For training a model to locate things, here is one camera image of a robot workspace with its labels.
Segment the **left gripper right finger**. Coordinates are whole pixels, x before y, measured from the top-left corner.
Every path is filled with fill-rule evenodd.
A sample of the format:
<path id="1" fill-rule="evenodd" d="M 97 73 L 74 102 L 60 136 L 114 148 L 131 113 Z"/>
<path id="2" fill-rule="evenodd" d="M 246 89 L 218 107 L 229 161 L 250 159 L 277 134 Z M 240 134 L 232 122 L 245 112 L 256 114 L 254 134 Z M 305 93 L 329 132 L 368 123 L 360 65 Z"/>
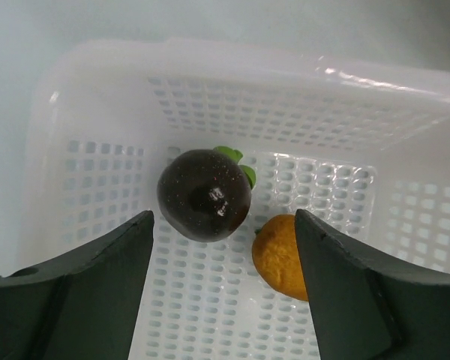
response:
<path id="1" fill-rule="evenodd" d="M 295 234 L 322 359 L 450 359 L 450 274 L 388 255 L 304 209 Z"/>

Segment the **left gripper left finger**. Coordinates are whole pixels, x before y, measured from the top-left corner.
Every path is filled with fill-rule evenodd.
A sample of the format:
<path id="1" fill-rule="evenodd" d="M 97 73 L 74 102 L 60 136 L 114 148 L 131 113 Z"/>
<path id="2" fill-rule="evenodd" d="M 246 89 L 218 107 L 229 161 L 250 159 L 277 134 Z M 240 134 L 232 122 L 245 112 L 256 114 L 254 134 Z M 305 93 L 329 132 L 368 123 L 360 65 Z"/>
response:
<path id="1" fill-rule="evenodd" d="M 0 359 L 127 359 L 152 254 L 154 215 L 0 276 Z"/>

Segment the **brown kiwi toy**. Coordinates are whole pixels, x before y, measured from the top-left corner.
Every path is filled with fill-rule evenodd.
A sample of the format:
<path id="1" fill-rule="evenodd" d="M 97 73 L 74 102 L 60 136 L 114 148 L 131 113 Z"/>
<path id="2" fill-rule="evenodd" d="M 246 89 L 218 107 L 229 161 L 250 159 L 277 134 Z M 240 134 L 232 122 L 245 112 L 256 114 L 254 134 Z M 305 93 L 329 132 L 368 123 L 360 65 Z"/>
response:
<path id="1" fill-rule="evenodd" d="M 293 214 L 274 216 L 257 230 L 251 253 L 257 273 L 273 290 L 308 300 Z"/>

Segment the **dark purple mangosteen toy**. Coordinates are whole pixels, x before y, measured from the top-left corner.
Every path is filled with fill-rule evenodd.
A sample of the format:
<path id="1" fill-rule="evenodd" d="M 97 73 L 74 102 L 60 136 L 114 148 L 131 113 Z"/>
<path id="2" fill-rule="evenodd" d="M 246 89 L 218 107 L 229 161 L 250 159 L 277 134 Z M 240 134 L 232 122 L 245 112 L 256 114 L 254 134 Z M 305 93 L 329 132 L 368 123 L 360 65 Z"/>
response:
<path id="1" fill-rule="evenodd" d="M 256 173 L 226 146 L 180 154 L 161 173 L 157 201 L 166 221 L 184 237 L 217 242 L 232 235 L 251 207 Z"/>

